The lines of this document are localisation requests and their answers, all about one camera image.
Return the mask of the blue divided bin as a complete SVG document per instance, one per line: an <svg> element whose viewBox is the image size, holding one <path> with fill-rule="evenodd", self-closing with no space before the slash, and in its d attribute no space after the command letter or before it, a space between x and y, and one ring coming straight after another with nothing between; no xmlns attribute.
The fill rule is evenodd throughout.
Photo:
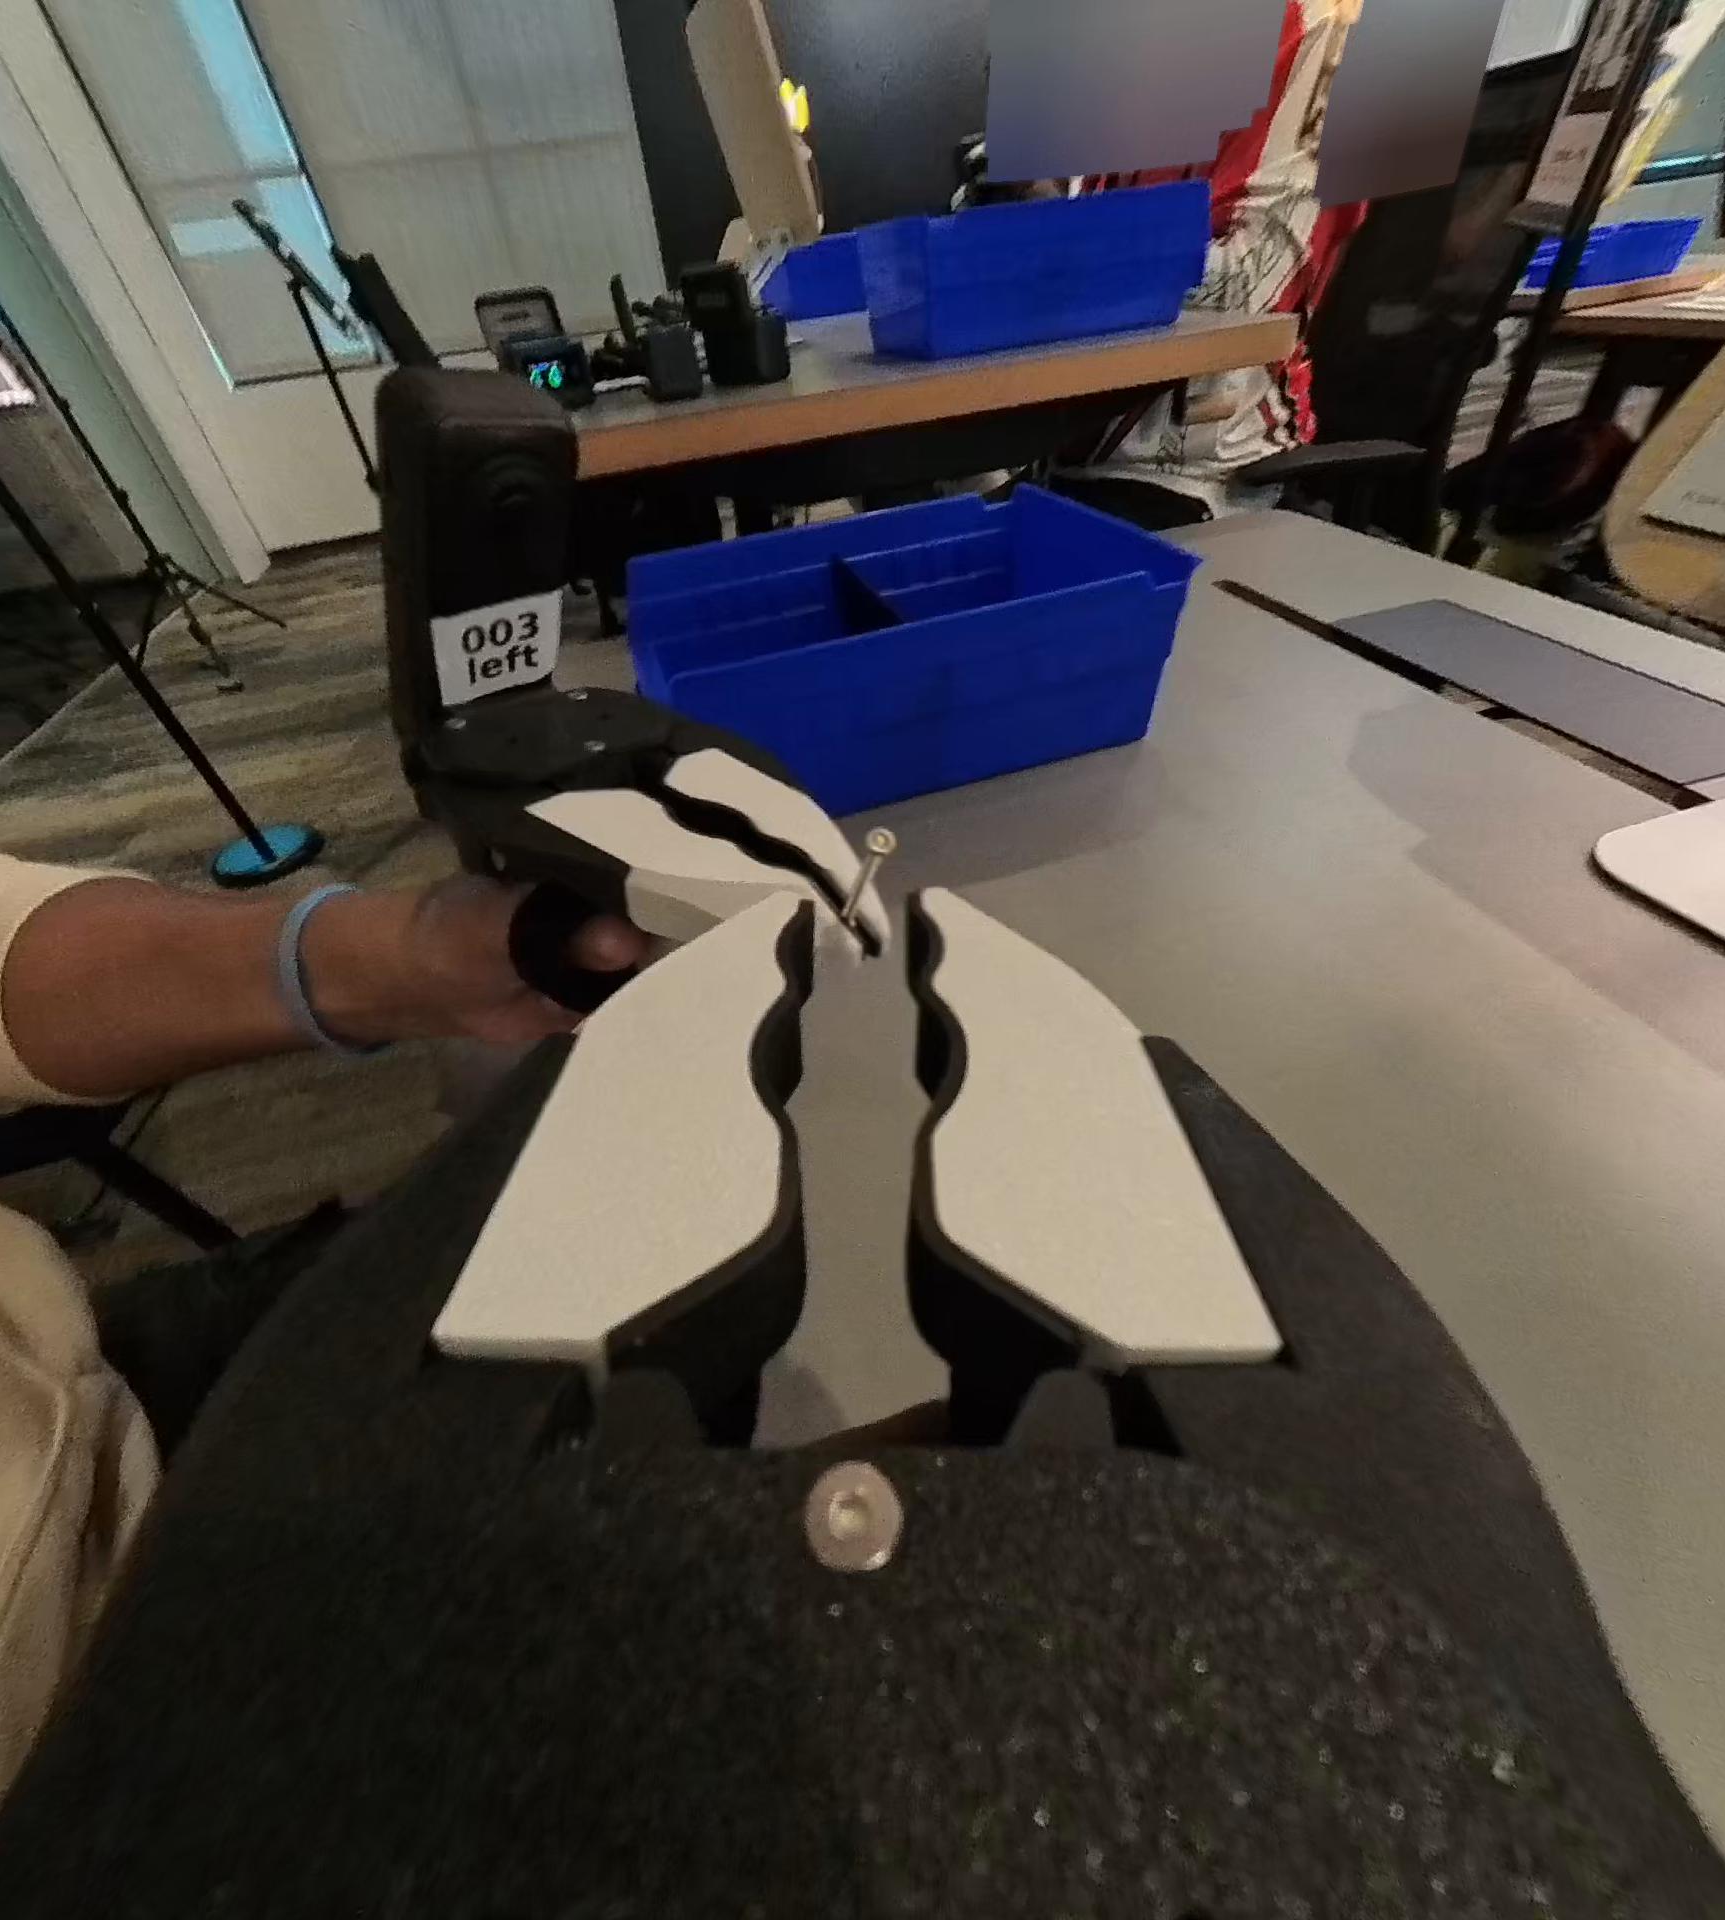
<svg viewBox="0 0 1725 1920"><path fill-rule="evenodd" d="M1033 487L675 549L627 570L635 684L858 815L1137 745L1198 566Z"/></svg>

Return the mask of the black gadget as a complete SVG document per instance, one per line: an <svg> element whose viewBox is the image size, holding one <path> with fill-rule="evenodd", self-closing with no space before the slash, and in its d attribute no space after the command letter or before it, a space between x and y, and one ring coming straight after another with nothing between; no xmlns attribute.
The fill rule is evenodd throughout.
<svg viewBox="0 0 1725 1920"><path fill-rule="evenodd" d="M705 391L705 366L687 310L673 294L632 301L622 276L609 282L615 309L611 347L620 376L637 378L658 403L696 400Z"/></svg>

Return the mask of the person's left forearm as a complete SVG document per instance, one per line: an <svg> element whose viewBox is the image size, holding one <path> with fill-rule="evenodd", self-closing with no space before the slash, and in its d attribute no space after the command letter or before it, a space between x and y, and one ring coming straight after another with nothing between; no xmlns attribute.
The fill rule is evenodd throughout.
<svg viewBox="0 0 1725 1920"><path fill-rule="evenodd" d="M375 1038L411 899L324 906L303 943L321 1021ZM303 1047L272 986L291 901L204 896L0 853L0 1112L84 1107Z"/></svg>

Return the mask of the small blue plastic bin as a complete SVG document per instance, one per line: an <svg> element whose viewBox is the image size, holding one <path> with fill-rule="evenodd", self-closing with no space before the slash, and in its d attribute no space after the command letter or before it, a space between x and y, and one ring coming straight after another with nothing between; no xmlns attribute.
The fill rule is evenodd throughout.
<svg viewBox="0 0 1725 1920"><path fill-rule="evenodd" d="M761 301L790 324L862 317L868 297L858 233L832 233L789 248L763 282Z"/></svg>

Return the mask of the person's left hand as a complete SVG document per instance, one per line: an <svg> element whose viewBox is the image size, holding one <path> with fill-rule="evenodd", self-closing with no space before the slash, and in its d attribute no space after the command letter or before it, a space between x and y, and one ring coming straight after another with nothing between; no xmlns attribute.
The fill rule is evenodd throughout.
<svg viewBox="0 0 1725 1920"><path fill-rule="evenodd" d="M375 1038L537 1044L616 996L649 948L631 920L560 885L450 877L406 905Z"/></svg>

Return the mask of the wooden-edged table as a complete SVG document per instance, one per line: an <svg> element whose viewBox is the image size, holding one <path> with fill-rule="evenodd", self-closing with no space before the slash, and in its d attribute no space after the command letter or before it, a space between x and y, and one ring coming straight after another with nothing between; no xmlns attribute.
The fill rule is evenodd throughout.
<svg viewBox="0 0 1725 1920"><path fill-rule="evenodd" d="M774 510L1033 466L1163 392L1278 365L1298 339L1291 315L1188 309L1159 331L902 361L873 351L861 317L811 320L782 382L581 410L581 499L688 492L759 530Z"/></svg>

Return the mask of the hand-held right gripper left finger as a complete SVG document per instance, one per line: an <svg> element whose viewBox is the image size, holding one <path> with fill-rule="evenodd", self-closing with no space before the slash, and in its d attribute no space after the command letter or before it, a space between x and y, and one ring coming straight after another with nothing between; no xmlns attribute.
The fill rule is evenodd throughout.
<svg viewBox="0 0 1725 1920"><path fill-rule="evenodd" d="M774 892L586 1016L442 1304L455 1361L611 1373L800 1226L800 1011L819 908Z"/></svg>

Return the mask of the long steel bolt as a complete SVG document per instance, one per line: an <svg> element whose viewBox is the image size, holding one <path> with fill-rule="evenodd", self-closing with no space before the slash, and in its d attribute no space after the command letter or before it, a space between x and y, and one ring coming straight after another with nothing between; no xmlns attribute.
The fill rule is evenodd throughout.
<svg viewBox="0 0 1725 1920"><path fill-rule="evenodd" d="M897 835L893 828L868 828L856 869L841 901L836 923L848 934L851 943L868 958L883 957L893 941L888 911L883 903L878 881L883 869L897 853Z"/></svg>

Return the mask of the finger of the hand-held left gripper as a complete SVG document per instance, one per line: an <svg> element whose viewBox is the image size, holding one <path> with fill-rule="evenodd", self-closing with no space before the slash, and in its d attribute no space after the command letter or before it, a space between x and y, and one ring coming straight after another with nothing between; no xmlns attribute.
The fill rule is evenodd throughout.
<svg viewBox="0 0 1725 1920"><path fill-rule="evenodd" d="M709 746L671 762L661 798L685 828L807 883L838 925L861 851L799 786Z"/></svg>
<svg viewBox="0 0 1725 1920"><path fill-rule="evenodd" d="M570 791L521 813L521 874L685 947L769 901L822 906L807 877L683 824L632 788Z"/></svg>

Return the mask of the large blue plastic bin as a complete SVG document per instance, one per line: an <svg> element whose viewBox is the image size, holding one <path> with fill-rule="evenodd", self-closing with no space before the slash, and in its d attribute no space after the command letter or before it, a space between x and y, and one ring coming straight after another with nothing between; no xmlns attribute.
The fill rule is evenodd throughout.
<svg viewBox="0 0 1725 1920"><path fill-rule="evenodd" d="M945 363L1165 331L1207 270L1211 185L909 215L855 240L885 358Z"/></svg>

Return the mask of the black office chair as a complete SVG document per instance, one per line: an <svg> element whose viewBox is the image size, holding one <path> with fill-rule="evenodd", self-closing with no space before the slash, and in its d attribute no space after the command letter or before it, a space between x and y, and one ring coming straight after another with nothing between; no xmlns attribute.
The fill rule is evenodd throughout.
<svg viewBox="0 0 1725 1920"><path fill-rule="evenodd" d="M1447 186L1373 204L1308 329L1315 438L1240 468L1296 510L1430 552L1461 406L1533 253L1528 157L1481 152Z"/></svg>

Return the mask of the shallow blue plastic bin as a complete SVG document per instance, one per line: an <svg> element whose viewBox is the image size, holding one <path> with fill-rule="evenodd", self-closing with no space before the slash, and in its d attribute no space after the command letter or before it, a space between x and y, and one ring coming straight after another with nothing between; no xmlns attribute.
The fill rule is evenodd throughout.
<svg viewBox="0 0 1725 1920"><path fill-rule="evenodd" d="M1591 228L1572 291L1629 286L1674 276L1692 253L1702 216L1636 219Z"/></svg>

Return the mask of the black charging case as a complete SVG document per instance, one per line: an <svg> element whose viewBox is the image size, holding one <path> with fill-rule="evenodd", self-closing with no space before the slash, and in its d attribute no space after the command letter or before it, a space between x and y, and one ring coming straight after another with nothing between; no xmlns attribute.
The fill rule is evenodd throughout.
<svg viewBox="0 0 1725 1920"><path fill-rule="evenodd" d="M680 297L715 388L776 386L790 376L784 318L751 293L741 266L731 261L688 266L680 274Z"/></svg>
<svg viewBox="0 0 1725 1920"><path fill-rule="evenodd" d="M499 291L475 301L484 344L503 373L529 374L531 363L556 358L563 329L554 297L544 286Z"/></svg>

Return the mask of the wooden table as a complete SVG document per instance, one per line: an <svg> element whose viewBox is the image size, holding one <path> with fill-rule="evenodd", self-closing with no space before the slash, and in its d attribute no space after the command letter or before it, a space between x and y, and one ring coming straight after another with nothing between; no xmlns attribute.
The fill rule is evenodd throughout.
<svg viewBox="0 0 1725 1920"><path fill-rule="evenodd" d="M1725 254L1695 253L1665 276L1572 291L1552 339L1725 344Z"/></svg>

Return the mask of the black microphone stand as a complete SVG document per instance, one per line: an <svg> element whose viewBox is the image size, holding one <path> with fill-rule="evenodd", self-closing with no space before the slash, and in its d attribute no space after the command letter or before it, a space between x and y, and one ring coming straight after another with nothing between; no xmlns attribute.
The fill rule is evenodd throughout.
<svg viewBox="0 0 1725 1920"><path fill-rule="evenodd" d="M347 426L347 436L355 446L364 485L372 497L379 494L381 479L376 458L371 451L364 430L355 419L340 365L328 344L330 333L339 336L353 336L362 331L362 322L355 317L353 309L349 309L344 301L330 293L330 288L315 274L303 256L291 248L278 230L247 199L232 199L230 211L281 269L289 299L315 353L317 368L328 385L330 398Z"/></svg>

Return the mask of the black monitor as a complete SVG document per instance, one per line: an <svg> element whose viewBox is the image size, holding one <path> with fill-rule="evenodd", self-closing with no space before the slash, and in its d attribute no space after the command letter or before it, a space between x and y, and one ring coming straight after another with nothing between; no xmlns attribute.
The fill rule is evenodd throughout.
<svg viewBox="0 0 1725 1920"><path fill-rule="evenodd" d="M945 215L959 145L984 125L984 3L771 3L782 73L807 86L831 230Z"/></svg>

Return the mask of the folded wooden board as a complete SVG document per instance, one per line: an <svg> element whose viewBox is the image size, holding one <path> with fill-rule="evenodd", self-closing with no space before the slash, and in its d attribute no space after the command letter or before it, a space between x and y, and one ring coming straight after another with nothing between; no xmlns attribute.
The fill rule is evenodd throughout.
<svg viewBox="0 0 1725 1920"><path fill-rule="evenodd" d="M761 3L688 4L683 38L736 206L718 259L759 288L824 233L805 93L784 81Z"/></svg>

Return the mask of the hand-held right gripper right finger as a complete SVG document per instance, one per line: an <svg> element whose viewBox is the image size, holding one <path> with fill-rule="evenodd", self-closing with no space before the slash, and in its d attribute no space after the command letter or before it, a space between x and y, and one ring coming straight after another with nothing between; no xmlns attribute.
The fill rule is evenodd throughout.
<svg viewBox="0 0 1725 1920"><path fill-rule="evenodd" d="M1132 1021L945 886L909 920L947 1044L922 1143L943 1255L1113 1371L1276 1361L1282 1334Z"/></svg>

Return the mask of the blue wristband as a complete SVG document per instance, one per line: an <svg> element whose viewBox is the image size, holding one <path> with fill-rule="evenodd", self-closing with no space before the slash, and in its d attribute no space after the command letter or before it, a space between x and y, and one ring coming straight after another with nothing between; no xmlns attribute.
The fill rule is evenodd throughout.
<svg viewBox="0 0 1725 1920"><path fill-rule="evenodd" d="M272 948L272 986L294 1040L339 1060L360 1060L387 1050L387 1042L356 1042L330 1031L318 1016L307 971L303 943L315 917L339 901L355 901L358 891L342 881L318 885L296 896L276 926Z"/></svg>

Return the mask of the dark bag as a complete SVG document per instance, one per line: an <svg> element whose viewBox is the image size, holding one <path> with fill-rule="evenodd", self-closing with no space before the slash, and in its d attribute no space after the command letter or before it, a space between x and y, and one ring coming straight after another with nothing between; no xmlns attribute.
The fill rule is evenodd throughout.
<svg viewBox="0 0 1725 1920"><path fill-rule="evenodd" d="M1616 417L1586 415L1514 440L1500 458L1477 568L1548 588L1602 566L1594 561L1602 518L1638 449Z"/></svg>

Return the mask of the sign on black pole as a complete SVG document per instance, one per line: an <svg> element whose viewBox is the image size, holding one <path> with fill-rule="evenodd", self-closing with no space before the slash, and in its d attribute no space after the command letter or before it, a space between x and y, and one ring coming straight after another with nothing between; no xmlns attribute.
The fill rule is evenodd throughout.
<svg viewBox="0 0 1725 1920"><path fill-rule="evenodd" d="M1500 485L1501 458L1517 438L1566 301L1575 286L1617 157L1643 104L1662 42L1683 13L1677 3L1596 3L1526 201L1511 223L1558 253L1523 334L1500 412L1480 460L1466 509L1443 552L1449 564L1473 564L1481 529Z"/></svg>

